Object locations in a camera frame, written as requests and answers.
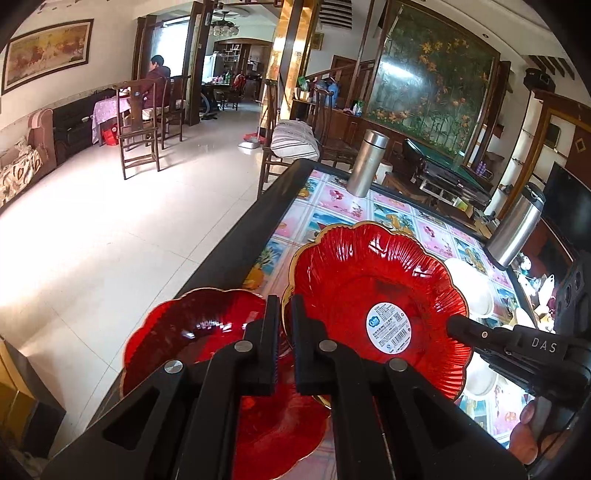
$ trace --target green table surface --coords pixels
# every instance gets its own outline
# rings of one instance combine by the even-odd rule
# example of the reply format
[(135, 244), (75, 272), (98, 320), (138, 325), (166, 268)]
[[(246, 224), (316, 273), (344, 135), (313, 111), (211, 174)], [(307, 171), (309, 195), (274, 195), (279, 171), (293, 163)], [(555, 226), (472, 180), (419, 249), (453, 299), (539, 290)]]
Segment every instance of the green table surface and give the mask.
[(439, 153), (437, 150), (433, 150), (425, 145), (421, 145), (419, 143), (413, 142), (412, 140), (407, 140), (408, 144), (418, 151), (426, 160), (438, 165), (441, 168), (445, 168), (446, 170), (454, 172), (458, 175), (462, 180), (469, 183), (471, 186), (481, 190), (482, 192), (486, 192), (485, 189), (480, 186), (480, 184), (473, 179), (470, 174), (465, 170), (464, 167), (461, 165), (455, 165), (453, 160), (445, 155)]

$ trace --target window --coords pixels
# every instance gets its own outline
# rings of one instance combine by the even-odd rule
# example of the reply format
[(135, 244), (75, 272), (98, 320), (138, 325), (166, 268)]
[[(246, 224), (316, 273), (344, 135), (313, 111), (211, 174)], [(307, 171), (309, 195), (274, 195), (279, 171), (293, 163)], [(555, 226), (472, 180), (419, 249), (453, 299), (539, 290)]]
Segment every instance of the window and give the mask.
[(189, 19), (176, 19), (164, 22), (154, 33), (152, 56), (162, 55), (170, 75), (183, 74), (185, 43), (189, 32)]

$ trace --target person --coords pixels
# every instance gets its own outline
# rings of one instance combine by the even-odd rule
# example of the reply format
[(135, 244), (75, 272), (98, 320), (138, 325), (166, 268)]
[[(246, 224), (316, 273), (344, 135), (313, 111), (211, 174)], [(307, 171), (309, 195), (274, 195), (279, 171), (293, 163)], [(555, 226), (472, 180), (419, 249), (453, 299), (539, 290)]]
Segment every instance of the person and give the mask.
[(146, 75), (147, 80), (156, 80), (156, 99), (153, 98), (154, 92), (151, 86), (147, 86), (144, 92), (144, 108), (159, 107), (162, 105), (164, 96), (164, 86), (166, 79), (170, 78), (170, 69), (164, 66), (162, 55), (154, 55), (150, 60), (150, 70)]
[(234, 82), (232, 83), (232, 89), (236, 90), (237, 92), (241, 92), (244, 86), (246, 85), (246, 77), (242, 72), (236, 75), (234, 78)]

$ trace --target barcode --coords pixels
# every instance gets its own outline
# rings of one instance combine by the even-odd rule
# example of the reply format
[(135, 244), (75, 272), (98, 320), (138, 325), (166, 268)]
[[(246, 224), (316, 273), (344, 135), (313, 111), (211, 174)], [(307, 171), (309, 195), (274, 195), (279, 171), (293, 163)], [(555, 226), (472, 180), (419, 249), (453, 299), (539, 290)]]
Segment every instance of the barcode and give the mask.
[(396, 335), (394, 335), (394, 338), (399, 342), (400, 340), (404, 339), (407, 337), (407, 333), (406, 330), (401, 330), (400, 332), (398, 332)]

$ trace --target red glass bowl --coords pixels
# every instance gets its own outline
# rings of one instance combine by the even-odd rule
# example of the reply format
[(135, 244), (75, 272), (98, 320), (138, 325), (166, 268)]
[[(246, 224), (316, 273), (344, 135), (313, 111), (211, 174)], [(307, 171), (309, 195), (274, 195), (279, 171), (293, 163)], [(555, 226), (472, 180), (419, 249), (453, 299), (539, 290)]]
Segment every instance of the red glass bowl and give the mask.
[[(266, 301), (246, 290), (200, 288), (152, 310), (125, 347), (121, 392), (127, 395), (167, 360), (209, 360), (242, 339)], [(322, 441), (329, 411), (296, 393), (293, 357), (279, 359), (272, 397), (244, 397), (233, 480), (270, 480), (288, 472)]]
[[(445, 265), (413, 237), (375, 222), (330, 225), (291, 261), (282, 302), (288, 338), (292, 294), (303, 296), (306, 313), (324, 322), (331, 339), (361, 357), (376, 362), (402, 358), (447, 397), (462, 392), (472, 350), (448, 337), (446, 322), (453, 314), (466, 315), (466, 301)], [(378, 304), (396, 308), (388, 306), (382, 317), (375, 315)]]
[(296, 393), (292, 354), (279, 359), (272, 397), (242, 399), (233, 480), (270, 480), (288, 472), (322, 441), (330, 411)]
[(246, 290), (198, 288), (158, 305), (125, 346), (122, 395), (167, 360), (209, 360), (221, 347), (241, 340), (246, 324), (264, 316), (266, 304)]

